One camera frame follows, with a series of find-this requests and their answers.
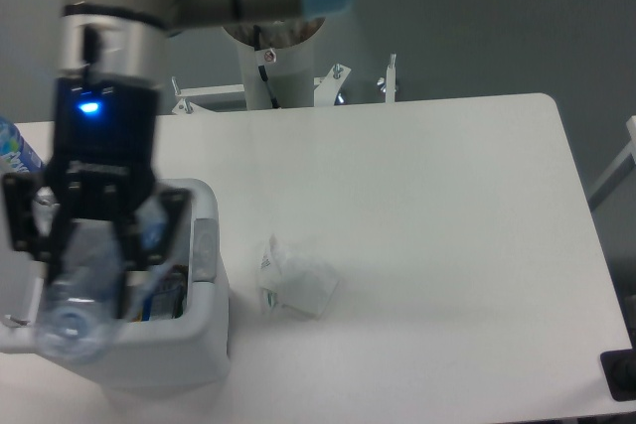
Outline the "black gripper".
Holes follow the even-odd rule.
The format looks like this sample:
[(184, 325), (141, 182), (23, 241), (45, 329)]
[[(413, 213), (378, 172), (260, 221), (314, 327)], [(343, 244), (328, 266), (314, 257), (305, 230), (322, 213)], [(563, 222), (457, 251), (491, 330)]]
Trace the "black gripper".
[[(73, 218), (116, 216), (112, 226), (122, 260), (114, 312), (118, 320), (134, 318), (171, 274), (189, 222), (189, 190), (161, 186), (152, 193), (159, 99), (157, 90), (122, 81), (87, 84), (59, 78), (53, 153), (44, 176), (7, 173), (1, 179), (10, 243), (44, 264), (45, 291), (64, 271)], [(48, 234), (39, 232), (32, 206), (43, 186), (59, 205)]]

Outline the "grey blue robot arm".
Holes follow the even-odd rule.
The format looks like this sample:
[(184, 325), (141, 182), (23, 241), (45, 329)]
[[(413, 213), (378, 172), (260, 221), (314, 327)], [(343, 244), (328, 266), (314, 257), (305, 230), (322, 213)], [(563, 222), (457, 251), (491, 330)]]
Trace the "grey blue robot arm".
[(165, 44), (191, 28), (313, 20), (352, 0), (65, 0), (52, 156), (2, 187), (13, 247), (54, 283), (81, 219), (106, 222), (122, 254), (111, 317), (132, 311), (130, 271), (162, 263), (190, 194), (157, 189), (151, 161)]

